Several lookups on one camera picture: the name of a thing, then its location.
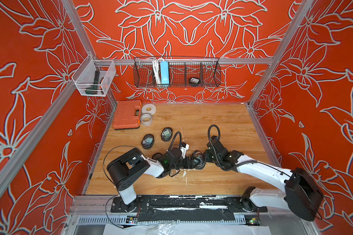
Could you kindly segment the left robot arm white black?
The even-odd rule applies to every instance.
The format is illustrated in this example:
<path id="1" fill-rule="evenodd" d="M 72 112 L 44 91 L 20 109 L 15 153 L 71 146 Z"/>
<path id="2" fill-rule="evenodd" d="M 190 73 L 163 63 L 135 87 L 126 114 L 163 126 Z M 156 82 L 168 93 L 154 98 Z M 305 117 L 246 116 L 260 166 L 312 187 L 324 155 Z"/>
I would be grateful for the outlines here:
<path id="1" fill-rule="evenodd" d="M 133 184 L 142 175 L 155 178 L 171 176 L 171 171 L 194 169 L 197 165 L 193 157 L 183 157 L 182 150 L 173 148 L 165 154 L 156 153 L 152 158 L 146 157 L 138 148 L 133 148 L 111 161 L 106 167 L 112 183 L 125 205 L 137 199 Z"/>

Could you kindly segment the teal charger front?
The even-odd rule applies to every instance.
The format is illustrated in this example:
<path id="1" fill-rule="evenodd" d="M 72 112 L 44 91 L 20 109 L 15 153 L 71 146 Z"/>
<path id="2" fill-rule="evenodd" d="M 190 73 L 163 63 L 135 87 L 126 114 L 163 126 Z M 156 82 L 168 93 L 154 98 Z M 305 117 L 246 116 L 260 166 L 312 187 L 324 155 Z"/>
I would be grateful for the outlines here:
<path id="1" fill-rule="evenodd" d="M 195 158 L 194 163 L 195 163 L 195 168 L 198 168 L 198 167 L 201 167 L 202 165 L 204 165 L 204 161 L 199 158 Z"/>

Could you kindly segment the teal charger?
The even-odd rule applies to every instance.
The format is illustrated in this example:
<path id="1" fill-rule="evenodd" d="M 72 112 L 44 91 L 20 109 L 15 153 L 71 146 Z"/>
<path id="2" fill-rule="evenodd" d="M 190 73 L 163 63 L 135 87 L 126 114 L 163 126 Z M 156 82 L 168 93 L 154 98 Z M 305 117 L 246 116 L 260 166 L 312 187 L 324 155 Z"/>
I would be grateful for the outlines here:
<path id="1" fill-rule="evenodd" d="M 202 165 L 204 165 L 204 161 L 199 158 L 195 158 L 194 163 L 195 163 L 195 168 L 198 168 L 198 167 L 201 167 Z"/>
<path id="2" fill-rule="evenodd" d="M 150 146 L 152 144 L 152 142 L 153 142 L 152 138 L 147 138 L 147 139 L 144 140 L 143 145 L 148 147 L 148 146 Z"/>

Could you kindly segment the teal wall charger plug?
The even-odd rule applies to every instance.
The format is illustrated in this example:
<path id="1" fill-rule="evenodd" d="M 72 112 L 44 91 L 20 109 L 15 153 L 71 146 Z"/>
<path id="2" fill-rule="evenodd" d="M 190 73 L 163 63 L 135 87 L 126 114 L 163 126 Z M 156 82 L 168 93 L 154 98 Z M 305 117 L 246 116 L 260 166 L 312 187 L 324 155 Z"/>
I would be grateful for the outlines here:
<path id="1" fill-rule="evenodd" d="M 163 138 L 164 138 L 164 139 L 168 139 L 168 138 L 170 138 L 170 136 L 171 136 L 170 130 L 164 130 L 164 131 L 162 132 L 162 134 L 163 134 Z"/>

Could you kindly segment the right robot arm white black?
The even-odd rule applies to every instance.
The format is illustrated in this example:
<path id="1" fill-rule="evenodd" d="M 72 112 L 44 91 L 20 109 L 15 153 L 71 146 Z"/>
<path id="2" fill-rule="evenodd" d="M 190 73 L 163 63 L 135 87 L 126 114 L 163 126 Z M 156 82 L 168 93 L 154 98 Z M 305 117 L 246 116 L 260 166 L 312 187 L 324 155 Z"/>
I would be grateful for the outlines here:
<path id="1" fill-rule="evenodd" d="M 224 171 L 247 174 L 276 187 L 269 193 L 248 187 L 242 195 L 245 210 L 273 207 L 291 211 L 305 221 L 314 221 L 317 217 L 324 195 L 306 170 L 280 168 L 236 150 L 228 151 L 218 136 L 209 138 L 204 157 L 206 162 L 214 163 Z"/>

